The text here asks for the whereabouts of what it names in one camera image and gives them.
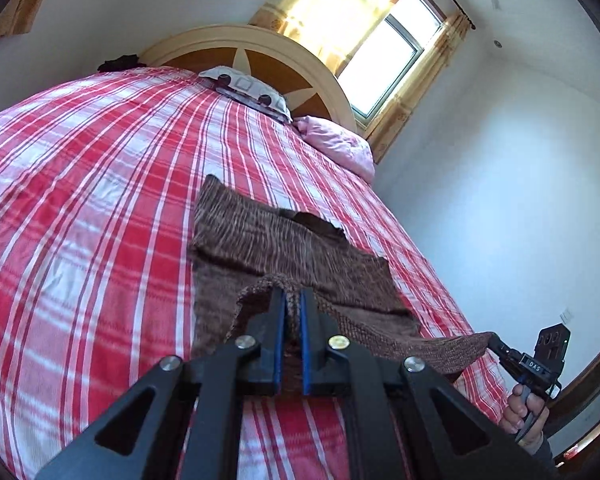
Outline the person's right hand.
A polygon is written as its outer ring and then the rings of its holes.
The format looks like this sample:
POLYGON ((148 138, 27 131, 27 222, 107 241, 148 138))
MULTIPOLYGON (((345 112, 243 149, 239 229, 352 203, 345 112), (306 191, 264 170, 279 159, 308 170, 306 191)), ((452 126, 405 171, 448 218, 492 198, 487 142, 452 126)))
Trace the person's right hand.
POLYGON ((546 442, 543 428, 550 410, 546 407, 545 401, 536 394, 530 393, 525 399, 522 398, 523 396, 524 386, 517 384, 507 398, 498 426, 506 434, 516 436, 524 426, 528 414, 532 413, 536 417, 535 422, 518 444, 529 454, 535 455, 540 452, 541 446, 546 442))

